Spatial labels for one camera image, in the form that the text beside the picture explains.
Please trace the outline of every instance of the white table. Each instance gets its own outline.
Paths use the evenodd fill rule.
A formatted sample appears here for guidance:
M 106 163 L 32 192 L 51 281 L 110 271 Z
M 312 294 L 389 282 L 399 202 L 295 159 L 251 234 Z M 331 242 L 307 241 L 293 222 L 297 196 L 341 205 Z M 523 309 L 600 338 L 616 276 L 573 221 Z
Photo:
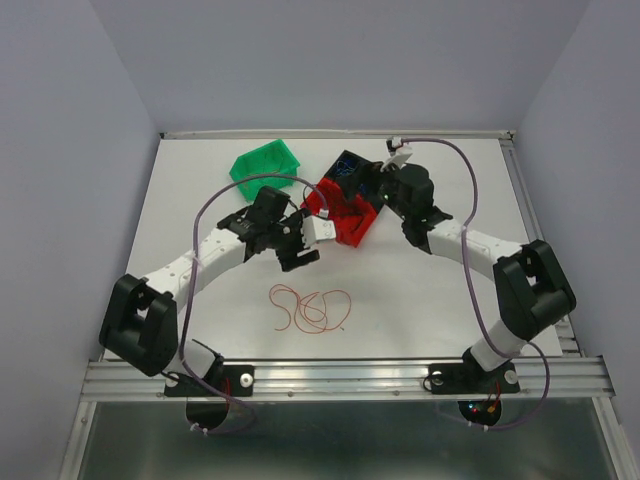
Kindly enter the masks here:
M 163 140 L 127 271 L 143 276 L 189 250 L 197 210 L 230 182 L 228 172 L 238 155 L 267 142 Z M 381 139 L 285 142 L 301 163 L 298 174 L 312 182 L 343 150 L 372 161 L 387 157 Z M 498 141 L 455 143 L 467 153 L 478 176 L 480 206 L 472 227 L 526 243 Z M 415 144 L 411 161 L 429 169 L 436 185 L 436 205 L 464 220 L 471 208 L 471 181 L 457 154 L 441 145 Z M 301 186 L 285 191 L 300 203 Z M 203 219 L 201 238 L 223 216 L 244 205 L 237 190 L 223 195 Z M 390 211 L 382 211 L 359 248 L 325 244 L 320 255 L 316 263 L 282 273 L 274 254 L 265 252 L 225 273 L 196 297 L 190 336 L 236 359 L 459 357 L 480 338 L 462 267 L 411 247 Z M 494 286 L 480 275 L 473 278 L 485 320 L 491 325 L 498 318 Z M 269 289 L 276 283 L 302 295 L 346 290 L 353 301 L 351 315 L 343 329 L 321 335 L 307 335 L 294 327 L 278 332 L 275 328 L 285 325 L 287 317 L 269 301 Z M 344 308 L 338 301 L 332 305 Z M 562 355 L 553 328 L 536 341 L 546 354 Z M 535 355 L 533 350 L 525 354 Z M 115 357 L 107 352 L 106 358 Z

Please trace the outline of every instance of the gray cable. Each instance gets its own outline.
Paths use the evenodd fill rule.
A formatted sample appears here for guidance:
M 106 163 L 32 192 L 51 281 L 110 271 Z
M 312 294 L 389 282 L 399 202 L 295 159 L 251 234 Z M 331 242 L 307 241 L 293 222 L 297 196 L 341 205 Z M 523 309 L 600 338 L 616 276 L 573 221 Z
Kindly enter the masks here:
M 185 349 L 185 345 L 186 345 L 186 342 L 187 342 L 187 331 L 189 330 L 189 323 L 191 321 L 191 312 L 193 310 L 193 299 L 194 299 L 195 291 L 196 291 L 196 276 L 198 275 L 198 261 L 199 261 L 199 259 L 198 259 L 198 248 L 199 248 L 199 243 L 200 243 L 198 230 L 200 228 L 200 220 L 202 219 L 202 216 L 207 211 L 209 206 L 211 206 L 211 204 L 218 197 L 220 197 L 223 193 L 231 190 L 234 187 L 237 187 L 238 185 L 250 182 L 251 180 L 256 180 L 258 178 L 286 178 L 286 179 L 289 179 L 289 180 L 293 180 L 293 181 L 296 181 L 296 182 L 303 183 L 304 185 L 312 188 L 318 194 L 318 196 L 322 200 L 322 204 L 324 205 L 325 210 L 328 210 L 327 200 L 324 197 L 324 195 L 322 194 L 322 192 L 320 190 L 318 190 L 318 188 L 316 188 L 312 183 L 304 180 L 303 178 L 296 177 L 295 175 L 285 175 L 285 174 L 282 174 L 282 173 L 260 173 L 258 175 L 251 175 L 249 177 L 243 178 L 242 180 L 238 180 L 237 182 L 230 183 L 226 187 L 221 188 L 219 191 L 214 193 L 211 196 L 211 198 L 209 198 L 209 200 L 207 200 L 205 202 L 205 204 L 200 208 L 200 210 L 196 214 L 196 218 L 195 218 L 195 220 L 193 222 L 193 253 L 194 253 L 193 257 L 194 258 L 193 258 L 193 261 L 191 262 L 191 278 L 189 280 L 189 291 L 187 293 L 187 304 L 186 304 L 186 307 L 185 307 L 184 325 L 182 327 L 182 337 L 180 338 L 180 344 L 178 346 L 178 358 L 180 358 L 180 362 L 182 363 L 182 366 L 184 367 L 186 372 L 191 376 L 191 378 L 193 378 L 195 380 L 195 382 L 198 385 L 200 385 L 202 388 L 204 388 L 208 392 L 210 392 L 210 393 L 212 393 L 212 394 L 214 394 L 214 395 L 216 395 L 218 397 L 224 398 L 228 402 L 234 403 L 235 405 L 238 405 L 238 406 L 248 410 L 251 413 L 251 419 L 246 425 L 243 425 L 243 426 L 241 426 L 239 428 L 235 428 L 235 429 L 231 429 L 231 430 L 219 431 L 216 428 L 214 430 L 208 431 L 206 429 L 201 428 L 197 424 L 192 424 L 191 425 L 192 429 L 197 430 L 199 432 L 202 432 L 205 435 L 208 435 L 208 434 L 220 434 L 220 433 L 235 433 L 235 432 L 238 432 L 238 431 L 241 431 L 241 430 L 245 430 L 245 429 L 249 428 L 251 425 L 253 425 L 256 422 L 257 416 L 256 416 L 255 409 L 249 403 L 244 402 L 244 401 L 240 400 L 239 398 L 233 397 L 231 395 L 227 395 L 224 392 L 221 392 L 220 390 L 218 390 L 217 388 L 209 385 L 202 378 L 200 378 L 193 371 L 193 369 L 189 366 L 189 363 L 187 362 L 187 359 L 185 358 L 184 349 Z
M 513 358 L 511 355 L 508 355 L 502 352 L 498 347 L 496 347 L 496 345 L 493 343 L 493 340 L 489 336 L 487 327 L 485 326 L 484 320 L 482 319 L 482 312 L 480 312 L 480 305 L 478 304 L 478 296 L 476 295 L 475 288 L 473 287 L 473 281 L 471 279 L 471 266 L 469 263 L 469 247 L 467 245 L 467 227 L 469 226 L 471 221 L 475 218 L 476 213 L 478 211 L 478 180 L 476 178 L 476 172 L 473 170 L 473 166 L 471 165 L 471 162 L 469 161 L 465 153 L 457 145 L 449 142 L 448 140 L 443 140 L 439 138 L 403 138 L 402 143 L 403 144 L 405 143 L 439 143 L 441 145 L 446 145 L 450 148 L 453 148 L 458 153 L 458 155 L 462 157 L 462 160 L 467 166 L 467 170 L 469 170 L 469 175 L 471 176 L 471 183 L 473 184 L 473 205 L 471 207 L 471 213 L 462 224 L 462 234 L 460 236 L 460 240 L 462 243 L 462 267 L 464 270 L 464 277 L 467 282 L 469 296 L 471 297 L 471 304 L 473 306 L 473 311 L 475 313 L 476 320 L 478 321 L 478 326 L 480 327 L 480 331 L 482 332 L 482 336 L 486 340 L 489 347 L 491 347 L 491 349 L 497 355 L 507 359 Z M 536 345 L 535 343 L 527 342 L 527 345 L 530 345 L 538 352 L 538 354 L 540 355 L 540 358 L 542 359 L 542 363 L 544 364 L 545 384 L 544 384 L 544 390 L 542 392 L 542 396 L 540 397 L 539 402 L 533 408 L 533 410 L 531 410 L 531 412 L 524 415 L 519 420 L 516 420 L 515 422 L 507 423 L 505 425 L 489 427 L 489 430 L 508 430 L 510 428 L 518 427 L 523 423 L 529 421 L 534 415 L 538 413 L 538 411 L 542 407 L 542 404 L 544 403 L 544 401 L 547 399 L 547 396 L 549 395 L 549 387 L 551 386 L 551 370 L 549 368 L 549 362 L 547 360 L 547 357 L 545 356 L 542 349 L 538 347 L 538 345 Z

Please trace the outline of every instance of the metal frame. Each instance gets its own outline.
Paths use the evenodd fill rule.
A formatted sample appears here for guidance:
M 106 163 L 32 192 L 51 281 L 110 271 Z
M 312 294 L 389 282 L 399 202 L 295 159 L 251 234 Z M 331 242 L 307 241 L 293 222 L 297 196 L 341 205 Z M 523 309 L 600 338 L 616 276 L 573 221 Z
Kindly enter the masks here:
M 435 131 L 394 132 L 412 136 L 447 138 L 495 138 L 511 178 L 518 206 L 530 239 L 542 238 L 510 131 Z M 223 130 L 176 132 L 165 139 L 242 139 L 242 138 L 387 138 L 381 130 Z M 593 398 L 606 447 L 620 479 L 640 478 L 634 457 L 620 427 L 611 398 L 615 395 L 604 361 L 581 355 L 569 319 L 556 325 L 564 356 L 550 358 L 550 397 Z M 429 367 L 447 359 L 331 360 L 331 361 L 231 361 L 252 363 L 256 367 L 254 402 L 327 402 L 327 401 L 416 401 L 464 400 L 468 395 L 434 396 L 422 387 Z M 539 398 L 544 386 L 544 368 L 537 358 L 514 360 L 522 391 L 513 398 Z M 61 479 L 76 479 L 89 439 L 97 402 L 185 402 L 164 396 L 163 378 L 148 378 L 124 362 L 92 362 L 80 398 L 78 413 L 69 439 Z M 212 398 L 189 399 L 218 401 Z

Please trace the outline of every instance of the green basket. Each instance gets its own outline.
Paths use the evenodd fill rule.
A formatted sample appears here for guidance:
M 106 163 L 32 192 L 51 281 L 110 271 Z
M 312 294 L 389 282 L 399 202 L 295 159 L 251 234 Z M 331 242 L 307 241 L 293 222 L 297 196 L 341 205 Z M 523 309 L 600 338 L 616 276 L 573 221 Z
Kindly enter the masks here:
M 300 163 L 293 156 L 289 148 L 282 140 L 275 140 L 260 148 L 256 148 L 244 155 L 240 155 L 229 175 L 234 181 L 242 180 L 250 175 L 258 173 L 286 173 L 296 175 Z M 250 182 L 238 185 L 238 188 L 248 201 L 252 202 L 258 195 L 258 190 L 269 185 L 274 188 L 282 188 L 293 185 L 293 180 L 286 178 L 258 178 Z

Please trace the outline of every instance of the tangled red string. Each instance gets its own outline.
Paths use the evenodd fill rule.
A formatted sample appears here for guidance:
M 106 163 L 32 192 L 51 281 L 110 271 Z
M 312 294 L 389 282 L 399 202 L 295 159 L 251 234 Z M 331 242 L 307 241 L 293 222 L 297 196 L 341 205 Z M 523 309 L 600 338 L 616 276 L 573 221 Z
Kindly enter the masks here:
M 276 303 L 275 300 L 273 299 L 273 297 L 277 293 L 281 293 L 281 292 L 291 293 L 296 297 L 296 308 L 293 314 L 289 311 L 287 307 L 279 303 Z M 345 313 L 344 317 L 342 317 L 342 320 L 340 320 L 337 325 L 330 327 L 329 317 L 327 315 L 327 297 L 329 295 L 338 294 L 338 293 L 347 297 L 347 299 L 349 300 L 349 308 L 347 309 L 347 313 Z M 289 328 L 292 323 L 295 324 L 296 327 L 298 327 L 298 330 L 304 333 L 308 333 L 310 335 L 317 335 L 318 333 L 331 332 L 332 330 L 336 330 L 340 328 L 344 323 L 344 321 L 349 316 L 349 314 L 351 313 L 351 295 L 349 295 L 344 290 L 329 290 L 328 292 L 325 292 L 320 296 L 320 298 L 322 299 L 322 305 L 323 305 L 322 309 L 309 305 L 309 303 L 312 302 L 315 298 L 317 298 L 318 295 L 320 295 L 320 292 L 313 292 L 313 293 L 310 293 L 309 295 L 306 295 L 305 297 L 300 297 L 298 292 L 296 292 L 293 288 L 288 287 L 287 285 L 283 285 L 282 283 L 278 283 L 273 287 L 271 287 L 271 290 L 269 290 L 269 300 L 273 305 L 287 312 L 287 315 L 289 317 L 289 321 L 284 327 L 276 328 L 275 330 L 278 332 L 282 332 L 287 328 Z M 315 319 L 311 318 L 308 313 L 309 310 L 319 313 L 321 315 L 320 318 L 315 318 Z M 298 317 L 302 318 L 302 320 L 306 322 L 305 327 L 315 328 L 316 330 L 310 331 L 310 330 L 306 330 L 305 328 L 302 328 L 300 326 L 300 323 L 298 323 Z

